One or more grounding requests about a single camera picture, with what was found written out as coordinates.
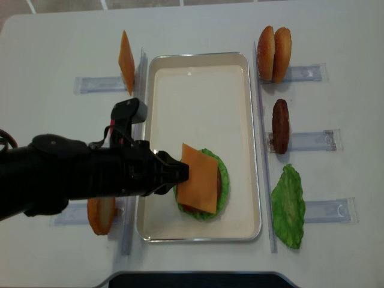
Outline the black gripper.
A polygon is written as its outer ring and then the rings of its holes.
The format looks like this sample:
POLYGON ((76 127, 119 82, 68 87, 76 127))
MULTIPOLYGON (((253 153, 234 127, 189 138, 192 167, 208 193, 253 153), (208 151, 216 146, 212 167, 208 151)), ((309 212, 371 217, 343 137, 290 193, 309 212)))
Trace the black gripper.
POLYGON ((189 166, 177 161, 166 151, 153 152, 147 140, 129 143, 118 140, 123 149, 123 172, 116 191, 118 197, 164 195, 189 179, 189 166))

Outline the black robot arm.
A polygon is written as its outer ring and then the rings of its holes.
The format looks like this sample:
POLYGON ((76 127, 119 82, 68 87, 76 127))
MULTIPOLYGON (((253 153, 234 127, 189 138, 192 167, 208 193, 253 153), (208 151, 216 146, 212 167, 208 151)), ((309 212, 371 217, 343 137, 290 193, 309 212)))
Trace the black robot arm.
POLYGON ((147 141, 109 148, 53 134, 1 153, 1 219, 61 213, 71 200, 166 194, 189 166, 147 141))

